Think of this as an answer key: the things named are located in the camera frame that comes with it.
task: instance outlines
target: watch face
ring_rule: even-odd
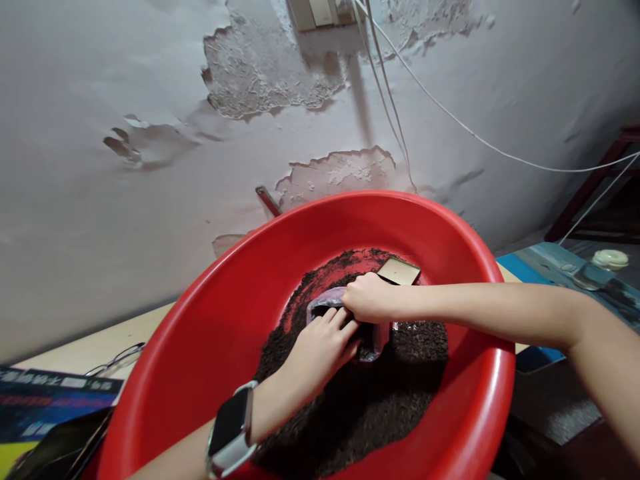
[[[209,456],[212,457],[233,440],[235,440],[245,430],[247,423],[247,403],[250,388],[240,390],[229,400],[224,402],[213,426],[213,435],[209,444]]]

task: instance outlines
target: wall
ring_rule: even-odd
[[[634,0],[373,3],[431,91],[515,155],[592,165],[640,105]],[[490,247],[582,180],[498,157],[384,55],[420,194]],[[0,61],[0,361],[175,298],[269,219],[256,185],[285,209],[410,189],[357,28],[298,34],[284,0],[10,0]]]

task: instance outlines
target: book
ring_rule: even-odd
[[[123,381],[0,366],[0,480],[54,426],[110,407]]]

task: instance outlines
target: electrical cable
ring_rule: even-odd
[[[371,26],[371,31],[375,33],[375,27],[373,25],[373,15],[371,14],[371,0],[365,0],[367,3],[367,13],[369,18],[369,24]],[[389,79],[387,78],[387,70],[385,68],[385,62],[382,58],[382,51],[380,50],[380,45],[378,44],[377,35],[373,36],[373,42],[375,44],[375,50],[378,54],[378,58],[380,59],[380,68],[382,68],[382,76],[385,79],[385,85],[387,86],[387,93],[389,94],[389,100],[391,101],[391,106],[393,107],[393,112],[395,114],[395,120],[398,122],[398,130],[400,131],[400,137],[402,138],[402,144],[405,146],[405,152],[407,156],[405,158],[407,164],[407,175],[409,176],[409,182],[411,182],[411,186],[413,187],[413,192],[417,195],[418,189],[416,188],[413,178],[411,177],[411,163],[409,162],[409,150],[407,148],[407,142],[405,141],[405,134],[402,132],[402,124],[400,124],[400,116],[398,115],[398,110],[395,108],[395,102],[393,101],[393,95],[391,94],[391,87],[389,86]]]
[[[385,38],[385,40],[388,42],[388,44],[391,46],[391,48],[393,49],[393,51],[395,52],[396,56],[398,57],[398,59],[400,60],[400,62],[402,63],[402,65],[404,65],[404,67],[406,68],[406,70],[409,72],[409,74],[413,77],[413,79],[416,81],[416,83],[418,84],[418,86],[420,86],[420,88],[422,89],[422,91],[424,93],[427,94],[427,96],[432,100],[432,102],[434,102],[439,108],[440,110],[442,110],[443,112],[445,112],[448,116],[450,116],[458,125],[460,125],[462,128],[464,128],[464,130],[466,130],[470,135],[472,135],[474,138],[476,138],[476,140],[478,140],[479,142],[481,142],[482,144],[484,144],[485,146],[487,146],[488,148],[494,150],[495,152],[499,153],[500,155],[503,155],[507,158],[510,158],[512,160],[516,160],[518,162],[522,162],[525,163],[527,165],[530,165],[532,167],[538,168],[538,169],[542,169],[542,170],[546,170],[546,171],[552,171],[552,172],[560,172],[560,173],[583,173],[583,172],[588,172],[588,171],[594,171],[594,170],[598,170],[604,167],[608,167],[610,165],[614,165],[616,163],[622,162],[624,160],[630,159],[632,158],[635,153],[632,153],[631,155],[629,155],[628,157],[624,157],[621,159],[618,159],[616,161],[610,162],[610,163],[606,163],[604,165],[598,165],[596,167],[591,167],[591,168],[587,168],[587,169],[555,169],[555,168],[550,168],[550,167],[544,167],[542,165],[537,165],[536,163],[532,163],[530,161],[527,160],[523,160],[521,158],[515,157],[514,155],[510,155],[502,150],[500,150],[497,147],[494,147],[492,144],[490,144],[488,141],[484,140],[483,138],[479,137],[478,135],[476,135],[470,128],[468,128],[468,126],[466,126],[464,123],[462,123],[462,121],[458,120],[458,118],[456,118],[456,116],[454,114],[452,114],[449,110],[447,110],[447,108],[442,105],[442,103],[440,103],[432,94],[430,94],[430,92],[427,90],[427,88],[422,84],[422,82],[420,82],[420,80],[418,80],[418,77],[415,76],[413,70],[411,70],[411,68],[408,66],[407,62],[405,62],[405,60],[402,58],[402,56],[400,55],[400,52],[398,51],[398,49],[395,47],[395,45],[393,44],[393,42],[390,40],[390,38],[387,36],[387,34],[384,32],[384,30],[382,30],[382,28],[380,27],[380,25],[378,25],[378,23],[373,19],[373,16],[369,14],[369,12],[367,11],[367,8],[362,4],[362,2],[360,0],[352,0],[352,2],[356,3],[360,9],[362,10],[362,12],[364,13],[364,15],[369,18],[369,21],[372,24],[372,36],[373,39],[376,43],[377,46],[377,35],[376,35],[376,29],[378,30],[378,32],[380,32],[380,34],[382,34],[382,36]],[[369,56],[369,61],[372,62],[372,66],[373,66],[373,61],[371,60],[371,56]],[[380,56],[380,64],[383,65],[383,58],[382,56]]]
[[[402,156],[405,158],[405,162],[408,165],[409,164],[409,153],[406,152],[406,144],[403,148],[403,144],[402,142],[400,142],[400,138],[398,137],[398,134],[395,131],[395,128],[393,127],[393,122],[391,120],[391,115],[389,114],[389,109],[387,108],[387,102],[385,101],[385,96],[382,93],[382,86],[380,85],[380,80],[378,80],[378,74],[373,66],[373,59],[371,58],[371,52],[369,51],[369,45],[367,44],[367,38],[365,36],[365,32],[362,28],[362,22],[360,20],[360,14],[358,14],[358,10],[357,10],[357,6],[355,4],[355,2],[353,0],[351,0],[351,5],[353,7],[353,12],[355,15],[355,19],[356,22],[358,24],[358,30],[360,30],[360,37],[362,38],[362,42],[365,45],[365,50],[367,52],[367,56],[369,57],[369,63],[371,64],[371,70],[373,71],[373,77],[375,78],[375,82],[378,85],[378,92],[380,92],[380,98],[382,99],[382,106],[385,108],[385,113],[387,114],[387,120],[389,120],[389,126],[391,127],[391,131],[393,132],[393,136],[395,137],[395,139],[398,142],[398,146],[400,146],[400,152],[402,152]],[[411,176],[409,176],[409,181],[411,182],[411,184],[413,185],[413,181],[411,180]]]
[[[371,70],[373,71],[373,77],[375,78],[375,82],[378,86],[378,92],[380,92],[380,98],[382,99],[382,105],[385,108],[385,113],[387,114],[387,120],[389,120],[389,126],[391,127],[391,131],[393,132],[393,135],[395,136],[395,139],[398,142],[398,146],[400,146],[400,152],[402,152],[402,156],[405,158],[405,164],[407,166],[407,174],[409,176],[409,182],[411,183],[411,186],[413,188],[413,192],[417,195],[418,194],[418,189],[416,188],[415,184],[413,183],[413,178],[411,177],[411,167],[409,165],[409,150],[407,148],[407,144],[405,142],[405,137],[402,134],[402,126],[400,126],[400,118],[398,117],[398,112],[395,109],[395,104],[393,102],[393,97],[391,96],[391,92],[389,91],[389,84],[387,82],[387,76],[385,74],[385,82],[387,83],[387,91],[389,92],[389,98],[391,100],[391,104],[393,106],[393,111],[395,112],[395,118],[398,122],[398,128],[400,130],[400,135],[402,136],[402,142],[400,142],[400,138],[398,137],[398,134],[395,131],[395,128],[393,126],[393,121],[391,120],[391,115],[389,114],[389,109],[387,108],[387,102],[385,101],[385,96],[382,93],[382,86],[380,85],[380,80],[378,79],[378,74],[375,70],[375,66],[373,63],[373,58],[371,57],[371,52],[369,50],[369,44],[367,42],[367,36],[365,35],[365,31],[364,28],[362,27],[362,22],[360,20],[360,14],[358,12],[358,7],[355,4],[355,2],[353,0],[351,0],[351,6],[353,7],[353,14],[355,15],[355,19],[356,22],[358,24],[358,30],[360,30],[360,37],[362,38],[362,43],[365,46],[365,50],[367,52],[367,56],[369,58],[369,64],[371,65]]]
[[[589,214],[589,212],[591,211],[592,208],[594,208],[595,204],[598,203],[600,201],[600,199],[602,197],[605,196],[605,194],[611,189],[611,187],[618,181],[618,179],[620,177],[622,177],[622,175],[624,175],[624,173],[627,171],[627,169],[632,166],[633,162],[635,162],[636,158],[640,157],[640,152],[636,153],[635,156],[633,157],[633,160],[631,160],[629,162],[629,164],[618,174],[618,176],[616,178],[613,179],[613,181],[609,184],[609,186],[607,188],[605,188],[604,192],[602,192],[598,198],[596,198],[596,200],[594,200],[594,202],[589,206],[589,208],[582,214],[582,216],[580,218],[578,218],[578,221],[576,223],[573,224],[573,226],[571,227],[571,229],[566,233],[566,235],[564,237],[562,237],[562,240],[560,240],[558,242],[558,245],[562,245],[562,242],[564,242],[564,240],[567,239],[567,237],[571,234],[571,232],[573,232],[575,230],[575,228],[578,226],[578,224],[580,222],[582,222],[582,220]]]

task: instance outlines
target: wall switch plate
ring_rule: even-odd
[[[287,0],[299,31],[355,23],[351,0]]]

